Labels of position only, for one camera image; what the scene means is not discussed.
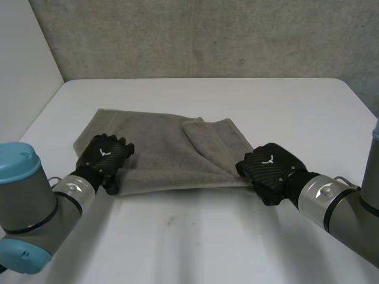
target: tabletop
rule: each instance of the tabletop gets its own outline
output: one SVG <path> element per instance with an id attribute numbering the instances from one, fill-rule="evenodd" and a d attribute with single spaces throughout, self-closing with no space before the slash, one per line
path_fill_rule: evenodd
<path id="1" fill-rule="evenodd" d="M 230 118 L 253 147 L 275 142 L 311 171 L 361 184 L 376 119 L 336 79 L 111 79 L 65 83 L 21 141 L 48 177 L 98 108 Z M 377 283 L 379 270 L 289 202 L 215 189 L 115 198 L 99 190 L 53 260 L 1 283 Z"/>

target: light blue joint cap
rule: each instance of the light blue joint cap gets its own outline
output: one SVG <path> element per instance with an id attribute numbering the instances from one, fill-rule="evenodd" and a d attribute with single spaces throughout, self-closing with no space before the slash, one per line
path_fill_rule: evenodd
<path id="1" fill-rule="evenodd" d="M 40 166 L 41 160 L 29 144 L 0 143 L 0 185 L 26 179 Z"/>
<path id="2" fill-rule="evenodd" d="M 374 129 L 374 132 L 372 133 L 372 136 L 375 140 L 379 141 L 379 119 L 377 121 L 377 126 Z"/>
<path id="3" fill-rule="evenodd" d="M 11 238 L 0 240 L 0 264 L 18 273 L 36 274 L 51 259 L 50 253 L 25 241 Z"/>

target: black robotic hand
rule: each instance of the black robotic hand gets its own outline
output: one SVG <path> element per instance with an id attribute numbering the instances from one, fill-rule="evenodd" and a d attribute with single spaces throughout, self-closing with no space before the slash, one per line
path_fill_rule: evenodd
<path id="1" fill-rule="evenodd" d="M 291 175 L 307 171 L 298 158 L 274 143 L 245 154 L 245 159 L 236 164 L 236 169 L 239 175 L 252 181 L 256 193 L 267 206 L 278 205 L 288 197 L 285 186 Z"/>
<path id="2" fill-rule="evenodd" d="M 115 135 L 96 135 L 76 162 L 76 171 L 91 169 L 101 178 L 101 185 L 109 195 L 118 193 L 115 179 L 119 168 L 134 154 L 134 145 L 126 145 L 125 138 Z"/>

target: gray towel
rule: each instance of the gray towel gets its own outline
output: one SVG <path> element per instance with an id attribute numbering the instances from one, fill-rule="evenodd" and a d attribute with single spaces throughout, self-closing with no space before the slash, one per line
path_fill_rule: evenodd
<path id="1" fill-rule="evenodd" d="M 74 143 L 79 157 L 97 134 L 135 145 L 118 172 L 120 195 L 193 188 L 239 188 L 251 183 L 235 164 L 253 148 L 230 119 L 210 123 L 171 114 L 99 109 Z"/>

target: concrete wall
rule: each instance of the concrete wall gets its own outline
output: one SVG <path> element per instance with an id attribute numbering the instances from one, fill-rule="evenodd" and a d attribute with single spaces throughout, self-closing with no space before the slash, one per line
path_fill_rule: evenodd
<path id="1" fill-rule="evenodd" d="M 17 141 L 63 85 L 27 0 L 0 0 L 0 142 Z"/>
<path id="2" fill-rule="evenodd" d="M 65 80 L 332 77 L 379 115 L 378 0 L 30 2 Z"/>

